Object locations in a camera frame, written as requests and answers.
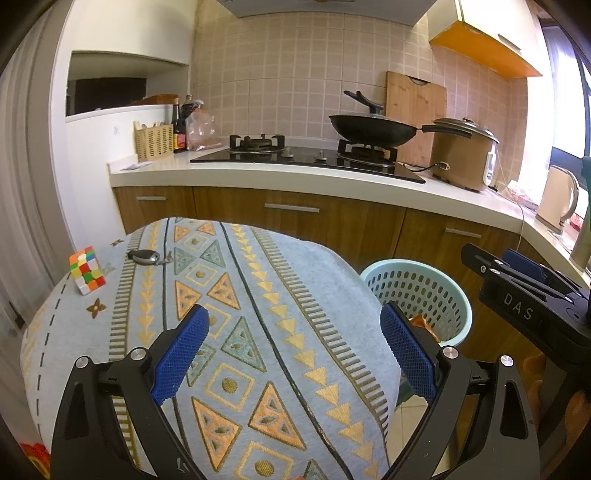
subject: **patterned cloth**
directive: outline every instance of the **patterned cloth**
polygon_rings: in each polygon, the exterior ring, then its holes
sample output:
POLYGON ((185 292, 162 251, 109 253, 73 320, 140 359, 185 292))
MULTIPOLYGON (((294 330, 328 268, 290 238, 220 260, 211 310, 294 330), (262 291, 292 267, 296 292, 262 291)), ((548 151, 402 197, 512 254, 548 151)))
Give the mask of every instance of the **patterned cloth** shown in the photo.
MULTIPOLYGON (((80 355, 113 361, 150 346, 198 302, 210 330, 163 410, 210 479, 377 479, 400 368, 380 305, 320 245, 242 225, 171 218, 97 250, 106 285, 83 297, 65 277, 29 326, 21 365, 34 421, 51 443, 80 355), (136 265, 132 248, 172 262, 136 265)), ((125 404, 132 458, 151 471, 125 404)))

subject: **wall cabinet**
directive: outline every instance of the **wall cabinet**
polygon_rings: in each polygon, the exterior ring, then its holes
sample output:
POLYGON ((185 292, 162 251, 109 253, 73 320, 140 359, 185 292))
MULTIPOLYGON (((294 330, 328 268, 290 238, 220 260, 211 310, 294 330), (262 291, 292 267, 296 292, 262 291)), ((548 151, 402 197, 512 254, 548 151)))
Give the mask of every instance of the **wall cabinet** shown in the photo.
POLYGON ((506 79, 541 76, 534 19, 526 0, 437 0, 429 41, 470 57, 506 79))

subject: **wok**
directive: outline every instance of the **wok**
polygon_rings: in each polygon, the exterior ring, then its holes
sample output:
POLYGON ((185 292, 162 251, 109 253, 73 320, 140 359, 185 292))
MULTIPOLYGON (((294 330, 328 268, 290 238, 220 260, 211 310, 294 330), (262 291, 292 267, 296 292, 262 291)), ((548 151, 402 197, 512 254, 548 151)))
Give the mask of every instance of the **wok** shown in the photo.
POLYGON ((352 143, 374 145, 376 147, 390 149, 405 144, 414 138, 419 130, 423 132, 441 132, 460 135, 466 138, 472 137, 471 133, 459 131, 453 127, 423 125, 421 128, 417 128, 397 122, 387 116, 380 115, 379 113, 384 109, 384 106, 369 100, 360 91, 353 93, 345 90, 343 93, 362 105, 369 107, 369 115, 346 113, 342 115, 331 115, 329 117, 339 135, 352 143))

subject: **tiled floor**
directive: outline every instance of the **tiled floor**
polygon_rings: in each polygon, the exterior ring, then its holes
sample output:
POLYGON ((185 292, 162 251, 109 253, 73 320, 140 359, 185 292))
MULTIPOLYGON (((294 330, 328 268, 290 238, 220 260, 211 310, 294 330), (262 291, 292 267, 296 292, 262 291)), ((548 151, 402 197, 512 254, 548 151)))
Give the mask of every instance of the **tiled floor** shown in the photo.
MULTIPOLYGON (((406 401, 394 412, 390 421, 387 437, 388 457, 393 462, 413 435, 423 414, 427 409, 427 402, 416 395, 406 401)), ((445 451, 435 474, 449 469, 449 449, 445 451)))

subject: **stove burner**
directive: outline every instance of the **stove burner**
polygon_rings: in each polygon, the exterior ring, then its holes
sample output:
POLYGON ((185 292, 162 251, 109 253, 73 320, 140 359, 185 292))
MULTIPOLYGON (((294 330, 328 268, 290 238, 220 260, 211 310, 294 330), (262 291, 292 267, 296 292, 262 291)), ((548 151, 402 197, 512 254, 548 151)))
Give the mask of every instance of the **stove burner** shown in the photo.
POLYGON ((271 154, 282 152, 285 149, 285 137, 283 135, 274 135, 267 138, 262 134, 260 138, 244 137, 240 144, 236 144, 240 135, 230 135, 230 153, 248 153, 252 155, 271 154), (277 144, 273 144, 273 138, 277 139, 277 144))
POLYGON ((394 168, 396 165, 398 151, 395 148, 390 149, 390 159, 386 160, 385 152, 382 150, 376 150, 373 145, 368 147, 356 147, 353 145, 356 144, 346 140, 339 140, 337 156, 343 160, 377 167, 394 168), (351 145, 350 151, 347 151, 348 145, 351 145))

